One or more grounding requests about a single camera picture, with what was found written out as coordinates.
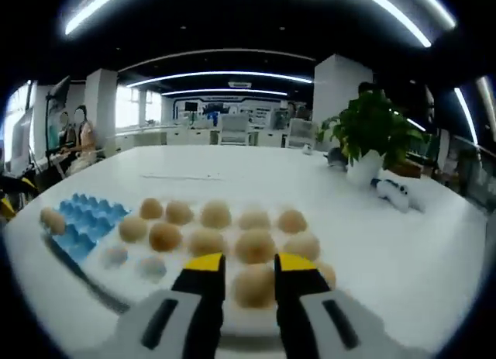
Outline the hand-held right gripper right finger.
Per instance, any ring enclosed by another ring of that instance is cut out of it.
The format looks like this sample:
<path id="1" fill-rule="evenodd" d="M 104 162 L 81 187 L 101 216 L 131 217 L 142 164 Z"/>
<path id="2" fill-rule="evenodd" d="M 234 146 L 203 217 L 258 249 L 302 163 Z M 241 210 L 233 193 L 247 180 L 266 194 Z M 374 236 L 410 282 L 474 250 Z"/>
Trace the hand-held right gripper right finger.
<path id="1" fill-rule="evenodd" d="M 384 324 L 316 265 L 298 255 L 274 258 L 277 324 L 288 358 L 390 358 Z"/>

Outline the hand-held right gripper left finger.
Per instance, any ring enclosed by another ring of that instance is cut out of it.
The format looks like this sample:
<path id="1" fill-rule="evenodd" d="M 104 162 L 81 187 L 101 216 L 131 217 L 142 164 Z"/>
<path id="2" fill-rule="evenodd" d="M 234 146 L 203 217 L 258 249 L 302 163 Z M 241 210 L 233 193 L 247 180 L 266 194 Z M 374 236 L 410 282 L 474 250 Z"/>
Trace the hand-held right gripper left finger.
<path id="1" fill-rule="evenodd" d="M 226 295 L 221 253 L 186 263 L 169 290 L 154 292 L 118 321 L 111 358 L 212 358 Z"/>

